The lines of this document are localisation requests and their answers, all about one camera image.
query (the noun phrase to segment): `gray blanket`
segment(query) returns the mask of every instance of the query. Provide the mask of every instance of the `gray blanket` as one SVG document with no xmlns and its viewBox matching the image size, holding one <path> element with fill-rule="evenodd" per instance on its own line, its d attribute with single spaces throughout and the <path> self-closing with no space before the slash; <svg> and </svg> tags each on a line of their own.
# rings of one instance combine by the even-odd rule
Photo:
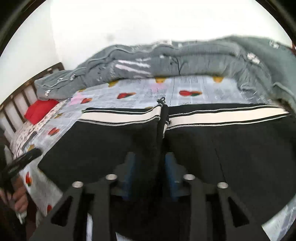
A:
<svg viewBox="0 0 296 241">
<path fill-rule="evenodd" d="M 208 74 L 231 77 L 241 90 L 267 99 L 283 99 L 296 110 L 296 58 L 269 39 L 227 37 L 199 42 L 113 45 L 80 64 L 35 81 L 41 100 L 64 100 L 77 90 L 117 79 Z"/>
</svg>

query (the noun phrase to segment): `bed rail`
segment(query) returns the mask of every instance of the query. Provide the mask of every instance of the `bed rail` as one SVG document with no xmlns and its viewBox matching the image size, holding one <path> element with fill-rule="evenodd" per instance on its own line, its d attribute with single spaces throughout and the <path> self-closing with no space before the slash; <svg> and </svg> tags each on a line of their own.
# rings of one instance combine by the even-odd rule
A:
<svg viewBox="0 0 296 241">
<path fill-rule="evenodd" d="M 57 63 L 36 74 L 34 77 L 23 83 L 1 103 L 1 126 L 4 135 L 0 137 L 0 142 L 9 146 L 14 133 L 26 122 L 24 114 L 28 107 L 37 99 L 34 81 L 60 70 L 64 70 L 64 66 L 62 63 Z"/>
</svg>

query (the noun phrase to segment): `red pillow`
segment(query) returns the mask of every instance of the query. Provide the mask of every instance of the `red pillow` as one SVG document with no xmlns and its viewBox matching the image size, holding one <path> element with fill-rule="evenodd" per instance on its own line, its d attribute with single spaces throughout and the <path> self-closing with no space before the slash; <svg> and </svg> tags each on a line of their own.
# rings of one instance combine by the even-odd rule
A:
<svg viewBox="0 0 296 241">
<path fill-rule="evenodd" d="M 33 125 L 41 121 L 44 116 L 59 102 L 53 99 L 50 100 L 37 100 L 33 105 L 31 105 L 26 114 L 25 118 L 30 121 Z"/>
</svg>

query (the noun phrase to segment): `screw head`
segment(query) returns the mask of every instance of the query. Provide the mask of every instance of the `screw head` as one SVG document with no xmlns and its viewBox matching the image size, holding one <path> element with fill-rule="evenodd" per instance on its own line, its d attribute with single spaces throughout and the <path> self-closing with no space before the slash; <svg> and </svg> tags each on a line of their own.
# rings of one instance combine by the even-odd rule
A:
<svg viewBox="0 0 296 241">
<path fill-rule="evenodd" d="M 192 174 L 185 174 L 185 175 L 183 176 L 183 178 L 184 178 L 185 180 L 194 180 L 194 179 L 195 179 L 195 176 L 192 175 Z"/>
<path fill-rule="evenodd" d="M 106 176 L 107 180 L 116 180 L 117 179 L 117 175 L 116 174 L 108 174 Z"/>
<path fill-rule="evenodd" d="M 225 188 L 228 188 L 228 184 L 225 182 L 221 182 L 217 184 L 217 187 L 221 189 L 225 189 Z"/>
<path fill-rule="evenodd" d="M 73 182 L 72 187 L 81 188 L 81 187 L 83 187 L 83 182 Z"/>
</svg>

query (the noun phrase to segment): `mattress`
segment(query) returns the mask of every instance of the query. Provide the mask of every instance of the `mattress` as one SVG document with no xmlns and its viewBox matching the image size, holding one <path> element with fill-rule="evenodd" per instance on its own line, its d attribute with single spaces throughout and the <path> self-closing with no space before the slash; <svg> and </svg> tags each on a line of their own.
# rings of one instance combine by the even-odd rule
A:
<svg viewBox="0 0 296 241">
<path fill-rule="evenodd" d="M 165 98 L 168 106 L 209 103 L 273 104 L 261 100 L 253 91 L 240 91 L 234 79 L 211 76 L 178 76 L 143 80 L 120 80 L 76 92 L 58 104 L 37 125 L 25 123 L 11 144 L 14 157 L 38 147 L 44 154 L 81 116 L 96 108 L 151 108 Z M 21 172 L 28 193 L 43 215 L 52 209 L 62 192 L 37 168 L 37 158 Z M 293 223 L 296 197 L 262 228 L 272 241 L 280 240 Z"/>
</svg>

